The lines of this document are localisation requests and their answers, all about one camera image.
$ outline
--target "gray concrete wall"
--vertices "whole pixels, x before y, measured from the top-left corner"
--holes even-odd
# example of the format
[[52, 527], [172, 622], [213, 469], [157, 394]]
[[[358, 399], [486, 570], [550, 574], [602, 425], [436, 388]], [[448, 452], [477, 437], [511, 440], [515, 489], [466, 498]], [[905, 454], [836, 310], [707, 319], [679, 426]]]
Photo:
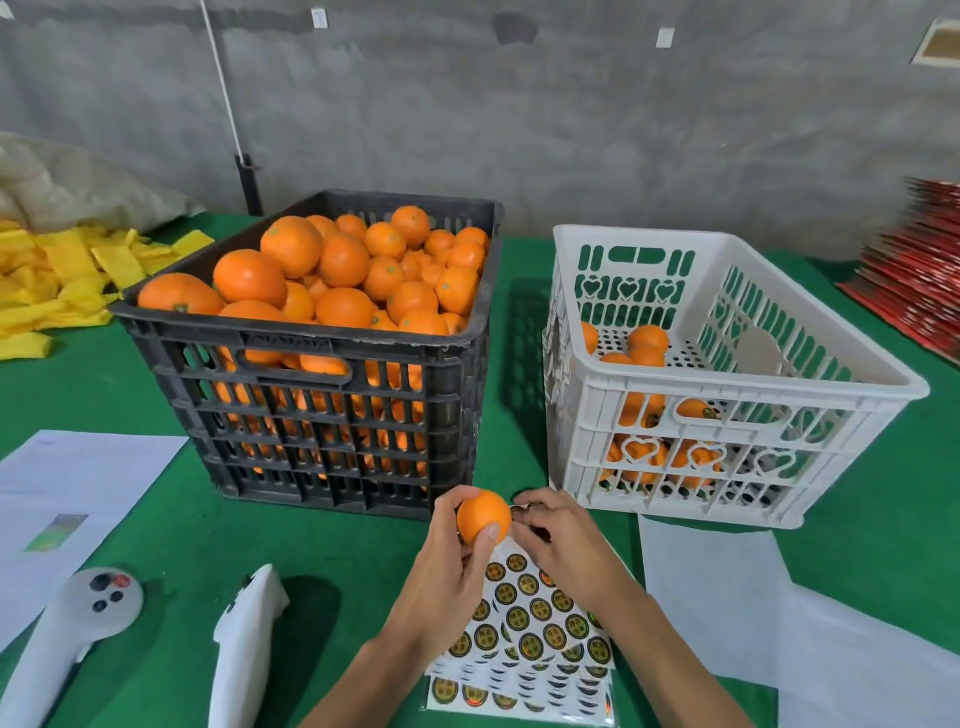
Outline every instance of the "gray concrete wall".
[[[198, 2], [8, 1], [0, 128], [243, 210]], [[902, 209], [904, 175], [960, 179], [960, 72], [908, 65], [955, 0], [210, 8], [268, 210], [325, 186], [483, 196], [517, 234], [723, 230], [852, 257]], [[507, 10], [533, 43], [498, 42]]]

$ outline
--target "white controller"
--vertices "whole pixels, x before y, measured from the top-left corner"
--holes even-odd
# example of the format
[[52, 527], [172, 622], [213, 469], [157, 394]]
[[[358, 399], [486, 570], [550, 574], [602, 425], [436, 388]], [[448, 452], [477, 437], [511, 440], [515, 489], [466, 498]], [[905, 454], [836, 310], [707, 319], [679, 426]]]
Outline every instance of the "white controller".
[[39, 728], [70, 670], [99, 640], [120, 634], [143, 607], [143, 590], [116, 569], [78, 571], [47, 605], [3, 698], [0, 726]]
[[213, 676], [208, 728], [253, 726], [270, 674], [274, 622], [289, 604], [290, 597], [272, 564], [244, 580], [213, 630], [220, 656]]

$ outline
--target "crate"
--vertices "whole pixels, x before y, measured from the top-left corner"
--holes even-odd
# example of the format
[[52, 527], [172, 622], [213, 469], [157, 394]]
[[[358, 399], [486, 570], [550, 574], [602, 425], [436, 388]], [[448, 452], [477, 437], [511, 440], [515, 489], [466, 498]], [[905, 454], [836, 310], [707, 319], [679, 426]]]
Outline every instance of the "crate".
[[[473, 225], [491, 238], [468, 327], [457, 335], [266, 321], [239, 325], [236, 319], [126, 303], [136, 301], [143, 283], [110, 308], [225, 495], [425, 520], [436, 497], [472, 482], [502, 247], [500, 203], [326, 190], [164, 272], [210, 281], [224, 253], [258, 248], [281, 215], [336, 218], [352, 212], [372, 224], [389, 220], [401, 205], [422, 207], [434, 228], [456, 232]], [[349, 373], [258, 366], [241, 354], [246, 349], [336, 356]]]
[[[737, 237], [561, 225], [554, 239], [547, 460], [551, 484], [585, 506], [797, 528], [904, 406], [929, 393]], [[578, 319], [599, 331], [593, 356]], [[670, 336], [665, 368], [598, 360], [647, 323]], [[656, 399], [636, 395], [642, 408], [624, 414], [629, 393], [662, 394], [662, 414], [647, 417]], [[707, 417], [677, 412], [691, 399], [707, 403]]]

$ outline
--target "small picture on paper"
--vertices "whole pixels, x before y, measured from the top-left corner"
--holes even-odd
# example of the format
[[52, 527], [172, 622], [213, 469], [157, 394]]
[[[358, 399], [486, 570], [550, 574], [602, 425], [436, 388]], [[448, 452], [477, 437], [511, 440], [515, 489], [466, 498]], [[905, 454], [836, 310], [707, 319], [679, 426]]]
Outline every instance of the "small picture on paper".
[[70, 538], [70, 534], [80, 528], [86, 521], [86, 514], [61, 513], [54, 518], [50, 525], [40, 531], [36, 538], [27, 544], [24, 551], [53, 551], [60, 548], [63, 542]]

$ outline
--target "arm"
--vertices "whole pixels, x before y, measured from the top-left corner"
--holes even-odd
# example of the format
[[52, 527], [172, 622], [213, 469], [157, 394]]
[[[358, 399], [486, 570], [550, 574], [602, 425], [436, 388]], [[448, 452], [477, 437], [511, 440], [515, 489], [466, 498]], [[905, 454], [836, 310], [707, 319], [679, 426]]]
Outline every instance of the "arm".
[[500, 528], [488, 526], [471, 549], [457, 537], [456, 508], [479, 489], [458, 485], [434, 504], [423, 548], [380, 634], [364, 644], [300, 728], [381, 728], [423, 671], [463, 633], [483, 595], [483, 577]]
[[[511, 536], [564, 592], [592, 612], [627, 658], [663, 728], [752, 728], [610, 548], [586, 509], [549, 488], [515, 498]], [[544, 540], [530, 529], [549, 534]]]

